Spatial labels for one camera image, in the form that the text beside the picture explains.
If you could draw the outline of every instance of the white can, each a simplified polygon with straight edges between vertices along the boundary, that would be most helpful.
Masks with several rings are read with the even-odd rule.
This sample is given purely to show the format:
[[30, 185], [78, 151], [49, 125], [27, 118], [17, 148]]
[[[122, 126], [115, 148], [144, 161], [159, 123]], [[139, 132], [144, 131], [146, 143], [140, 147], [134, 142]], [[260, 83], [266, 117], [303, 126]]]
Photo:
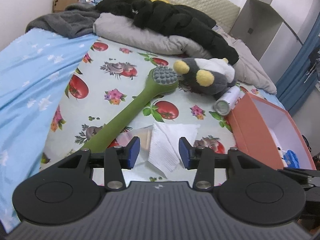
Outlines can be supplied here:
[[240, 96], [240, 88], [237, 86], [231, 87], [220, 97], [216, 104], [214, 105], [214, 109], [220, 115], [227, 115], [230, 113], [231, 109], [234, 108], [236, 101]]

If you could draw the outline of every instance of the open box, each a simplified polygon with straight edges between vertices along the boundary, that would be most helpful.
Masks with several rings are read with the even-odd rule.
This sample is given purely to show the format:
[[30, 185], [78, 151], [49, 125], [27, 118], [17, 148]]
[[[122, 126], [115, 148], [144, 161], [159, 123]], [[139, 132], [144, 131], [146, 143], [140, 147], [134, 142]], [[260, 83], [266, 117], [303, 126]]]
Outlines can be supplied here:
[[228, 115], [238, 149], [273, 169], [283, 169], [277, 147], [292, 150], [300, 168], [315, 170], [311, 154], [289, 113], [247, 93]]

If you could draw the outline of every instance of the curtain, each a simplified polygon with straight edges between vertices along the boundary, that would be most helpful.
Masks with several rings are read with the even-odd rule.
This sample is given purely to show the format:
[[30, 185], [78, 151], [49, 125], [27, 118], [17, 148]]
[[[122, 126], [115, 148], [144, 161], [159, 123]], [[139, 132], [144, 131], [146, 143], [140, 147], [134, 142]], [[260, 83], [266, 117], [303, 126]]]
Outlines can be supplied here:
[[320, 14], [299, 53], [276, 83], [277, 98], [293, 116], [307, 100], [317, 82], [317, 71], [307, 79], [309, 54], [320, 45]]

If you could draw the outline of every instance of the penguin plush toy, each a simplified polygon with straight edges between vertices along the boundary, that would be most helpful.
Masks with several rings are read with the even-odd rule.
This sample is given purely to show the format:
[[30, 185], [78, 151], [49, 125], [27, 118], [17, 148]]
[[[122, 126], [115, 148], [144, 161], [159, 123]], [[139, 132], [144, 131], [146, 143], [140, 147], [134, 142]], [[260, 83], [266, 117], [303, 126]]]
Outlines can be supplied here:
[[226, 58], [184, 58], [177, 60], [173, 68], [191, 88], [216, 100], [236, 84], [235, 70]]

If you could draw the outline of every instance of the metal screw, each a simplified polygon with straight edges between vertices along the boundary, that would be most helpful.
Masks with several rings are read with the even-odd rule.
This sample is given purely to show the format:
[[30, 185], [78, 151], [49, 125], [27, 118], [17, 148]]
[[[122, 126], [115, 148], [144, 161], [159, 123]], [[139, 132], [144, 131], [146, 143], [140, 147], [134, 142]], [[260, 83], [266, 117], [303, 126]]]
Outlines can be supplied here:
[[120, 189], [123, 186], [123, 183], [117, 180], [109, 181], [107, 184], [108, 188], [111, 189]]
[[211, 183], [205, 180], [198, 181], [196, 187], [199, 189], [208, 189], [211, 187]]

